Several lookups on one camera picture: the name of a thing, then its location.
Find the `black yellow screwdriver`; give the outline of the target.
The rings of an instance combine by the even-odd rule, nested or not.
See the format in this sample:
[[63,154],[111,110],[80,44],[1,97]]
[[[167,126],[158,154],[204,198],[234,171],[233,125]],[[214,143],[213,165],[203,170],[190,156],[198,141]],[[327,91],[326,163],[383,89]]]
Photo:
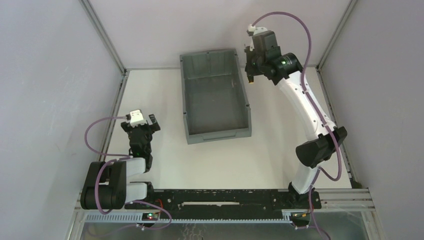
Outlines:
[[254,75],[247,75],[248,83],[253,84],[254,83]]

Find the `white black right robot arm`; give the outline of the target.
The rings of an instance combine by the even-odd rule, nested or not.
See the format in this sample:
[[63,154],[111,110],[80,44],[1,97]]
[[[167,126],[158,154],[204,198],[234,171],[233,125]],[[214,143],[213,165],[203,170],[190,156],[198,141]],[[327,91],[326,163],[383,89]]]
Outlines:
[[244,49],[248,82],[253,83],[255,76],[265,76],[286,95],[300,117],[307,141],[295,149],[300,165],[288,191],[292,203],[305,201],[322,162],[337,152],[347,130],[325,115],[305,78],[302,64],[293,53],[281,53],[273,31],[253,26],[247,33],[252,38]]

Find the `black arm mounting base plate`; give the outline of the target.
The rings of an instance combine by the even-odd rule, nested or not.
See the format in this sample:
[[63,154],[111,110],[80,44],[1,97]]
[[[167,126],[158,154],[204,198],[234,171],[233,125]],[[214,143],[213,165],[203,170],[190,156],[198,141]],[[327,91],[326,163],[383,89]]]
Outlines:
[[148,192],[145,202],[124,208],[150,210],[154,204],[168,211],[171,217],[251,219],[322,207],[318,192],[299,195],[287,189],[156,189]]

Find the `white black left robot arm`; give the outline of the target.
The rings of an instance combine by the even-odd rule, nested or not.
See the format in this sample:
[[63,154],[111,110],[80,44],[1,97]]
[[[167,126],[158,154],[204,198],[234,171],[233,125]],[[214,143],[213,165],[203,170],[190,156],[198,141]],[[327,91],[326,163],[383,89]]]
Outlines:
[[111,154],[113,159],[109,161],[91,162],[80,196],[84,210],[98,210],[104,215],[147,197],[149,183],[129,183],[128,178],[150,171],[153,134],[161,129],[154,114],[145,118],[138,109],[116,119],[122,121],[120,126],[128,136],[128,153]]

